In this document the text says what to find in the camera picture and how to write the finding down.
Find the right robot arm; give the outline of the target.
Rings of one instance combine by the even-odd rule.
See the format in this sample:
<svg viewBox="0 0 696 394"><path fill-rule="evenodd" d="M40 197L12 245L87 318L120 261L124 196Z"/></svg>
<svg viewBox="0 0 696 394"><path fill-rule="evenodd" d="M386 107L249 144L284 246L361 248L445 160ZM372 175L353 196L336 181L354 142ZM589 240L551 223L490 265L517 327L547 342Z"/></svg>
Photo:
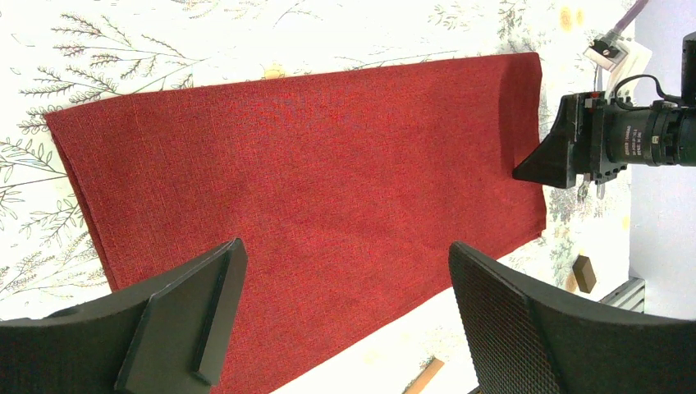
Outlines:
<svg viewBox="0 0 696 394"><path fill-rule="evenodd" d="M516 180L569 189L576 177L603 189L630 164L695 164L695 35L682 41L681 93L635 106L627 92L638 74L612 74L605 91L561 97L556 119L540 145L512 172Z"/></svg>

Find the dark red cloth napkin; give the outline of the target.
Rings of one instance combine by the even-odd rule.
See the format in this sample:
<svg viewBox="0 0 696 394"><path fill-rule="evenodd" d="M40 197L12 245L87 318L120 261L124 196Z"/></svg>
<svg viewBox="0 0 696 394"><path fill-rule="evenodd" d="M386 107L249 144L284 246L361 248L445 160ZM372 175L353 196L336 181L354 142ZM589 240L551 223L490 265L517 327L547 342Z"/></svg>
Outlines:
<svg viewBox="0 0 696 394"><path fill-rule="evenodd" d="M113 290L234 238L219 393L269 393L546 226L536 53L129 94L46 116Z"/></svg>

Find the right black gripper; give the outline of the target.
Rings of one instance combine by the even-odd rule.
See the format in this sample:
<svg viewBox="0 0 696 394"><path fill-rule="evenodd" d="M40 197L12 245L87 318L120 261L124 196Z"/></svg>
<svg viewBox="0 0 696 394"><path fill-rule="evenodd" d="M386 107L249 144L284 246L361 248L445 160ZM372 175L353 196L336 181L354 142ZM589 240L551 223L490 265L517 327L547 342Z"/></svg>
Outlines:
<svg viewBox="0 0 696 394"><path fill-rule="evenodd" d="M620 109L605 91L561 97L549 134L512 172L514 179L558 189L576 185L577 174L601 186L618 177L628 164L612 162L608 137ZM576 143L576 170L573 164Z"/></svg>

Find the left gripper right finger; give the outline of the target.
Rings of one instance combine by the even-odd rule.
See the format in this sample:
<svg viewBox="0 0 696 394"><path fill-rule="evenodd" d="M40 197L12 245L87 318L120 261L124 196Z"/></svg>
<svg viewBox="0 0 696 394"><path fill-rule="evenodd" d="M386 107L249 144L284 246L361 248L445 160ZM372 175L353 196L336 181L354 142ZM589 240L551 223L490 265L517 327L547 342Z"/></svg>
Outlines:
<svg viewBox="0 0 696 394"><path fill-rule="evenodd" d="M484 393L692 393L695 323L587 300L455 242L449 270Z"/></svg>

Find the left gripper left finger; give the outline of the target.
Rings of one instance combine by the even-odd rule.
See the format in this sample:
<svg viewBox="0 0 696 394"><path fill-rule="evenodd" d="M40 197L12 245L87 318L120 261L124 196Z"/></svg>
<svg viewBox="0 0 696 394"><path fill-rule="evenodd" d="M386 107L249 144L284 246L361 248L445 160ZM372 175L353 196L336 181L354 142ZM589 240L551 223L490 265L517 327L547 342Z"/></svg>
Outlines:
<svg viewBox="0 0 696 394"><path fill-rule="evenodd" d="M210 392L247 262L237 239L96 300L2 322L2 392Z"/></svg>

